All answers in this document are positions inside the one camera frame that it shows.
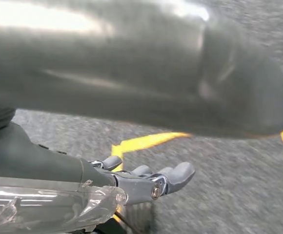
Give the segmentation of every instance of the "prosthetic hand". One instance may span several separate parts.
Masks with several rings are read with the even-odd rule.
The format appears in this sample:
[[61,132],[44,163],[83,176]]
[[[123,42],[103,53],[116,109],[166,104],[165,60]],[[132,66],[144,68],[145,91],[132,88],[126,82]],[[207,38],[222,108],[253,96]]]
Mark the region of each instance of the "prosthetic hand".
[[112,172],[111,170],[122,163],[117,156],[91,163],[113,181],[117,187],[124,190],[127,196],[126,205],[151,202],[160,196],[179,191],[191,181],[195,173],[194,166],[188,162],[182,162],[175,168],[166,167],[157,173],[146,165],[139,166],[131,172]]

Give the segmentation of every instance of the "gray pavement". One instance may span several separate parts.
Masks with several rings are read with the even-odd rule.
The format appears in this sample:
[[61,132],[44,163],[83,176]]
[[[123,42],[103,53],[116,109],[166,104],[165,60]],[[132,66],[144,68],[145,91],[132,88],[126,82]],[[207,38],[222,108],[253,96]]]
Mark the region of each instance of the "gray pavement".
[[[283,0],[200,0],[241,23],[283,68]],[[112,144],[164,130],[84,117],[17,111],[33,142],[86,159],[104,159]],[[264,140],[179,138],[126,155],[127,169],[193,163],[185,189],[157,203],[159,234],[283,234],[283,144]]]

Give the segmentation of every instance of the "gray plastic cover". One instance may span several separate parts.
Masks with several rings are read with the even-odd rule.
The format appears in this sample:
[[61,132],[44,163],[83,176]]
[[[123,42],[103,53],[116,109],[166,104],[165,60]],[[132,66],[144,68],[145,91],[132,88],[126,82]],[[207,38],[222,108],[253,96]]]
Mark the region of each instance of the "gray plastic cover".
[[185,0],[0,0],[0,107],[256,138],[283,130],[283,73]]

